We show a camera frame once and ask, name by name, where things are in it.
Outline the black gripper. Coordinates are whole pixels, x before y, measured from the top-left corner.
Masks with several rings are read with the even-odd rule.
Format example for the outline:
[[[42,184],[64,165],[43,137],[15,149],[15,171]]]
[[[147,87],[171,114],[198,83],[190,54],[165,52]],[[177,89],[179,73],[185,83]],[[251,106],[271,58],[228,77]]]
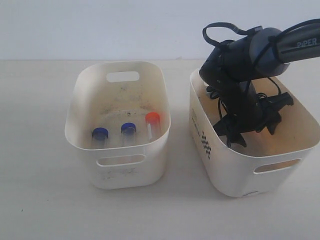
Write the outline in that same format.
[[[275,134],[278,124],[282,121],[280,110],[292,106],[294,100],[288,92],[267,96],[256,92],[250,82],[235,82],[230,79],[215,79],[213,88],[219,93],[219,120],[213,125],[217,135],[226,136],[228,148],[238,144],[244,148],[247,143],[243,133],[261,132],[267,129]]]

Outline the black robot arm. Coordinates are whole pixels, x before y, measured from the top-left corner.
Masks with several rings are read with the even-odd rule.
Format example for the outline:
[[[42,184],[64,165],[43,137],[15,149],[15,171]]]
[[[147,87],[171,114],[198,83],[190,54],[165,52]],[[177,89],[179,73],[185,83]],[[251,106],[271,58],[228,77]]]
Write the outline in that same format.
[[[285,30],[256,26],[242,30],[228,22],[214,22],[210,28],[228,28],[240,39],[216,41],[203,29],[202,35],[213,50],[199,69],[212,99],[218,100],[219,120],[213,125],[226,145],[245,147],[243,133],[267,129],[274,134],[282,118],[280,110],[293,105],[287,92],[267,96],[256,92],[254,80],[281,75],[292,62],[320,55],[320,21],[310,19]]]

